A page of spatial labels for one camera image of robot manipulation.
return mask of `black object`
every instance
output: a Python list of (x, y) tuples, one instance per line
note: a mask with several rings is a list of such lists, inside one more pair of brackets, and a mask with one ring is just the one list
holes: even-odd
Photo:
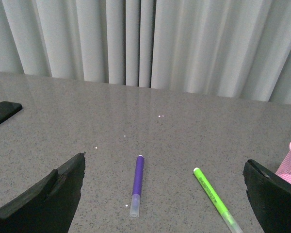
[(23, 107), (20, 103), (13, 103), (8, 101), (0, 102), (0, 124), (22, 109)]
[(67, 233), (81, 198), (84, 153), (0, 208), (0, 233)]
[(291, 233), (291, 184), (254, 160), (243, 170), (247, 196), (266, 233)]

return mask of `purple marker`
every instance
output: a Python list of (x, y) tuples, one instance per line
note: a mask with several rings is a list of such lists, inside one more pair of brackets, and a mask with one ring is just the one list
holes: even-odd
[(142, 175), (144, 171), (145, 159), (142, 155), (137, 157), (136, 161), (136, 170), (135, 170), (135, 179), (134, 187), (132, 189), (131, 205), (130, 205), (130, 214), (131, 217), (139, 216), (139, 207), (140, 207), (140, 196), (142, 188)]

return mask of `curtain fold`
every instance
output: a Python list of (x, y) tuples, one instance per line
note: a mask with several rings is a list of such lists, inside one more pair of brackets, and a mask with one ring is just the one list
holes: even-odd
[(0, 0), (0, 71), (291, 103), (291, 1)]

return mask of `marker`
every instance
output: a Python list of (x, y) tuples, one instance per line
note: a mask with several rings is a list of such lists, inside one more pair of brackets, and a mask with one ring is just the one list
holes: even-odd
[(135, 170), (135, 179), (134, 179), (134, 187), (132, 189), (132, 197), (131, 197), (131, 205), (130, 205), (130, 213), (131, 217), (139, 216), (139, 207), (140, 207), (140, 196), (141, 196), (141, 188), (142, 188), (142, 176), (144, 171), (144, 163), (145, 159), (142, 155), (137, 157), (136, 161), (136, 170)]
[(208, 197), (212, 201), (215, 208), (217, 208), (218, 212), (220, 213), (221, 217), (223, 218), (224, 222), (227, 224), (228, 228), (231, 230), (232, 233), (243, 233), (242, 229), (239, 227), (233, 216), (229, 213), (226, 206), (221, 201), (218, 194), (213, 189), (212, 185), (209, 183), (201, 169), (194, 168), (193, 170), (194, 175), (196, 176), (197, 180), (207, 193)]

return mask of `granite table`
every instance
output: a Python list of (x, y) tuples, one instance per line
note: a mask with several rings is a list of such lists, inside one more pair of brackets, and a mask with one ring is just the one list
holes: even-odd
[[(0, 207), (78, 152), (82, 196), (70, 233), (229, 233), (193, 175), (203, 169), (243, 231), (263, 232), (246, 196), (248, 159), (275, 172), (291, 141), (291, 105), (0, 72)], [(136, 157), (140, 216), (129, 217)]]

